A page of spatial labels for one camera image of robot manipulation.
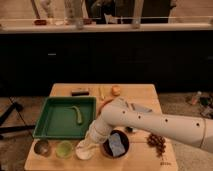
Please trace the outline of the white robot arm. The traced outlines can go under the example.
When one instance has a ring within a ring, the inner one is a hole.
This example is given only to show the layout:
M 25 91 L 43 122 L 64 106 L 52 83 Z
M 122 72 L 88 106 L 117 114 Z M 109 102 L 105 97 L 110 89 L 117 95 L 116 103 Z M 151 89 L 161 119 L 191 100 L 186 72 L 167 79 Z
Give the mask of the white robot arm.
M 126 101 L 116 98 L 91 123 L 88 138 L 102 144 L 117 126 L 144 130 L 213 153 L 211 119 L 132 110 Z

